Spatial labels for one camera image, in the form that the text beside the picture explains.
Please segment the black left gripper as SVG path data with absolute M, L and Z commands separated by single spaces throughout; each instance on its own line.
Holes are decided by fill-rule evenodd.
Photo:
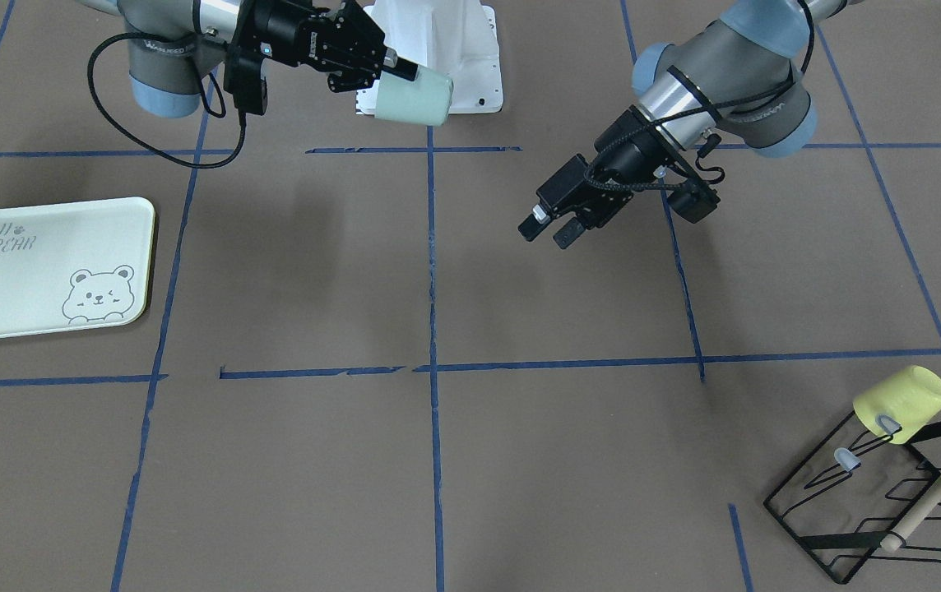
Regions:
M 568 250 L 588 229 L 605 226 L 632 192 L 610 184 L 654 183 L 660 166 L 676 164 L 676 150 L 658 131 L 647 130 L 647 116 L 638 106 L 626 109 L 594 142 L 591 162 L 576 154 L 538 188 L 538 207 L 518 225 L 526 241 L 536 240 L 554 220 L 572 214 L 556 233 L 554 243 Z M 590 181 L 604 184 L 602 190 Z

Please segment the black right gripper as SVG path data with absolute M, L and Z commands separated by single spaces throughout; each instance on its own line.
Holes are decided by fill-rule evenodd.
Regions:
M 231 67 L 259 75 L 267 59 L 308 65 L 328 75 L 335 93 L 368 89 L 377 79 L 414 82 L 420 65 L 388 56 L 384 40 L 384 31 L 355 1 L 342 1 L 335 10 L 312 1 L 246 1 L 231 41 Z

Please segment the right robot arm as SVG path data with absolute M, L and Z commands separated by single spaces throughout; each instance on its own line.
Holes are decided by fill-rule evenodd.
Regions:
M 123 22 L 128 77 L 136 102 L 162 118 L 183 118 L 201 104 L 202 82 L 222 67 L 222 89 L 238 111 L 267 108 L 267 60 L 327 74 L 329 90 L 365 90 L 383 75 L 413 81 L 418 64 L 385 44 L 364 8 L 335 10 L 312 1 L 90 1 Z

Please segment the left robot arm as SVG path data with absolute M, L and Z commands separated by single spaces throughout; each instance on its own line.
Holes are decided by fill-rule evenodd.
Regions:
M 596 156 L 573 156 L 538 188 L 538 202 L 519 224 L 527 241 L 565 219 L 561 248 L 605 226 L 636 192 L 665 191 L 686 221 L 714 212 L 724 171 L 689 164 L 719 145 L 720 132 L 767 158 L 800 150 L 818 124 L 803 86 L 818 23 L 844 1 L 738 1 L 685 44 L 653 44 L 633 65 L 636 100 L 597 139 Z

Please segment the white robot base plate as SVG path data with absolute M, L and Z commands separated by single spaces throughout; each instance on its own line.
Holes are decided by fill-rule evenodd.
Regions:
M 452 78 L 449 113 L 497 113 L 504 104 L 496 12 L 481 1 L 377 1 L 365 11 L 385 45 Z M 373 116 L 378 82 L 355 94 L 355 112 Z

